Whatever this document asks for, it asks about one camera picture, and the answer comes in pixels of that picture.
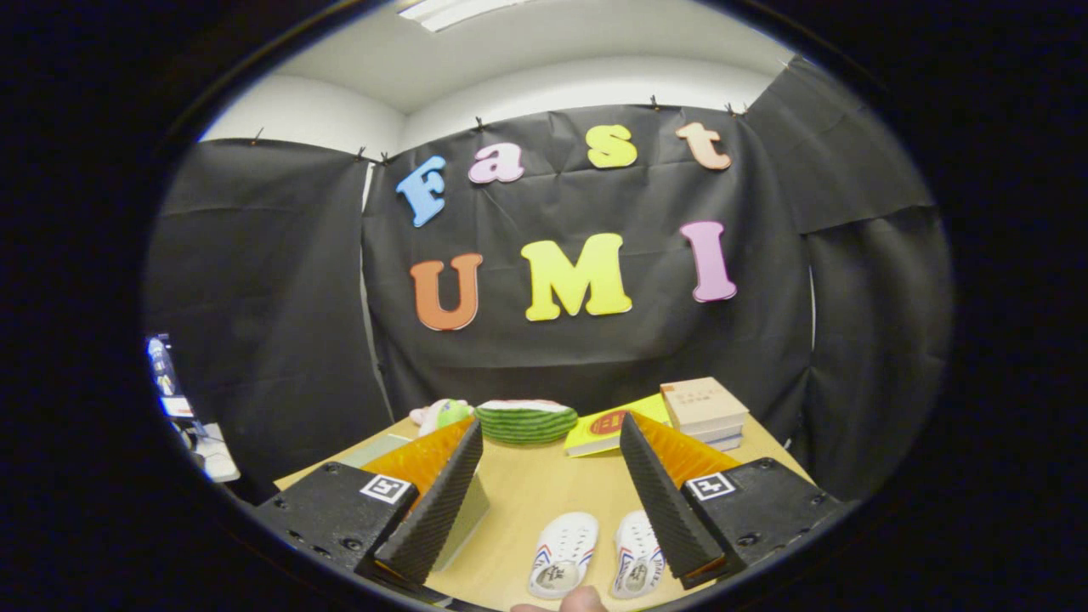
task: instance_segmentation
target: ceiling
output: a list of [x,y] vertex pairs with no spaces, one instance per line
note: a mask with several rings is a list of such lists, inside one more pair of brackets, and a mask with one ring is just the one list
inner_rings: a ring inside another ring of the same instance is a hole
[[533,0],[431,33],[391,2],[282,64],[410,114],[522,70],[611,56],[710,61],[775,75],[792,52],[693,0]]

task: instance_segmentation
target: pink letter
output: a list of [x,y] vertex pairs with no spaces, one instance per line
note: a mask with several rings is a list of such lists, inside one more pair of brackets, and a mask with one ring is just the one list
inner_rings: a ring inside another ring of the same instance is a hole
[[695,302],[729,299],[737,295],[737,285],[729,282],[726,258],[721,254],[720,236],[724,231],[725,228],[717,221],[695,221],[680,228],[695,257],[695,272],[698,274],[698,285],[692,292]]
[[469,180],[473,183],[491,183],[498,179],[502,183],[517,181],[526,173],[521,167],[521,147],[514,143],[499,143],[477,151],[475,162],[469,169]]

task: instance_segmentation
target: white slipper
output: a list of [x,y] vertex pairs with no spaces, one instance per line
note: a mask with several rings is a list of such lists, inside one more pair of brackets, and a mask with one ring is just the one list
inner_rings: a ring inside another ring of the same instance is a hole
[[597,519],[569,512],[547,524],[536,541],[529,574],[529,592],[541,599],[562,599],[585,577],[597,544]]
[[620,521],[616,529],[616,558],[619,572],[611,588],[616,599],[642,597],[662,582],[665,556],[645,511],[634,511]]

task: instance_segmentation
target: orange letter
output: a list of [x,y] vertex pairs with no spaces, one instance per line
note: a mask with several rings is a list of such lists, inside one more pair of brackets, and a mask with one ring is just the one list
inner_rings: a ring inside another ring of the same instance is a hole
[[438,302],[438,272],[442,261],[421,261],[411,267],[416,279],[416,315],[424,326],[435,331],[450,331],[468,327],[480,307],[475,270],[483,262],[479,253],[458,255],[449,262],[457,270],[457,284],[461,303],[456,310],[443,310]]
[[721,136],[718,136],[717,132],[703,127],[702,123],[689,123],[684,125],[680,130],[677,130],[677,136],[688,140],[688,146],[691,147],[691,155],[695,157],[695,161],[702,164],[703,168],[725,170],[733,162],[733,160],[729,159],[728,155],[714,150],[714,145],[710,143],[717,143],[721,139]]

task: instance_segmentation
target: table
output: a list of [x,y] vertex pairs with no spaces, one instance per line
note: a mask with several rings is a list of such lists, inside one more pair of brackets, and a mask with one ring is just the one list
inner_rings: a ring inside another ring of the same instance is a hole
[[[415,438],[417,431],[413,423],[404,419],[323,462],[276,480],[275,485],[286,489],[320,465],[338,461],[380,436]],[[728,451],[728,455],[741,463],[769,456],[812,481],[793,456],[751,415],[743,432],[743,442]],[[574,511],[593,514],[601,525],[596,552],[581,584],[595,586],[610,612],[642,610],[714,584],[684,591],[680,580],[666,567],[662,583],[650,595],[629,600],[611,598],[609,586],[617,571],[613,535],[627,513],[642,507],[619,449],[568,457],[562,451],[562,440],[515,446],[484,439],[483,445],[479,475],[491,510],[453,563],[431,574],[428,587],[495,610],[509,610],[516,603],[557,610],[558,601],[529,593],[529,571],[541,529],[556,516]]]

